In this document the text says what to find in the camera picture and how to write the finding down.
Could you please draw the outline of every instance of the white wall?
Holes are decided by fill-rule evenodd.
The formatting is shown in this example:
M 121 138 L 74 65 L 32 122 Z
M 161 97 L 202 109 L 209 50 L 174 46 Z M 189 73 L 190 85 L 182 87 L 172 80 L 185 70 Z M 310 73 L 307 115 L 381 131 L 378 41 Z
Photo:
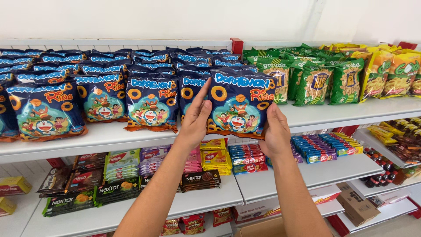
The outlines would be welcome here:
M 417 0 L 1 1 L 0 39 L 421 42 L 420 6 Z

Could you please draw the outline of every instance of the hand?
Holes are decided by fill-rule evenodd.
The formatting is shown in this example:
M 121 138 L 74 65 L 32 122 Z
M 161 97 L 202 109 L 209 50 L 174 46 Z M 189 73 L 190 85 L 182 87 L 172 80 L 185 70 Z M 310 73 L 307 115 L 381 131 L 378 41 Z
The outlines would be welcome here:
M 267 111 L 267 125 L 265 140 L 259 140 L 262 152 L 272 161 L 281 157 L 292 155 L 291 151 L 291 131 L 288 127 L 287 118 L 275 103 L 272 103 Z
M 199 145 L 206 135 L 206 125 L 212 111 L 212 102 L 204 100 L 204 98 L 210 86 L 211 79 L 209 78 L 187 109 L 180 133 L 174 141 L 174 143 L 181 142 L 184 146 L 187 146 L 189 151 Z

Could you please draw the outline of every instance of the brown cardboard box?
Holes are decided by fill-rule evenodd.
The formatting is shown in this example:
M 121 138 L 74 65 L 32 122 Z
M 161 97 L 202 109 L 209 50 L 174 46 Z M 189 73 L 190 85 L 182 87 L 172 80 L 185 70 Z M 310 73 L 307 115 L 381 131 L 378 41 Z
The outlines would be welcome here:
M 336 185 L 342 191 L 336 200 L 344 207 L 344 214 L 356 227 L 380 214 L 371 202 L 363 200 L 348 184 Z
M 286 237 L 282 216 L 274 217 L 265 221 L 251 223 L 241 227 L 234 237 Z

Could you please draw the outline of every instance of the left hand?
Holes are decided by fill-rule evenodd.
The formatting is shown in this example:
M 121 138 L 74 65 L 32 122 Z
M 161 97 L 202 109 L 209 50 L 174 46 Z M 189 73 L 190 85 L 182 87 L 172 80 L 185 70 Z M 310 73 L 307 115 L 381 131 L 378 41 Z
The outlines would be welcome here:
M 212 112 L 212 102 L 204 100 L 211 86 L 211 78 L 203 85 L 184 115 L 180 133 L 174 143 L 181 142 L 189 151 L 193 150 L 206 135 L 208 117 Z

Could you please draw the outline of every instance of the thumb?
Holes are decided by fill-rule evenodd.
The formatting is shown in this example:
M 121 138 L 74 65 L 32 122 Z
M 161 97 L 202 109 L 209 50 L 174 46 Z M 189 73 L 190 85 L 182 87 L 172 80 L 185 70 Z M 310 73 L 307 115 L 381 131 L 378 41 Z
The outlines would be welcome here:
M 206 121 L 208 120 L 209 115 L 211 114 L 211 111 L 212 111 L 212 102 L 210 100 L 205 100 L 196 121 L 199 124 L 206 125 Z
M 278 109 L 278 106 L 275 103 L 272 103 L 266 111 L 267 122 L 269 123 L 269 127 L 272 128 L 279 127 L 280 125 L 276 109 Z

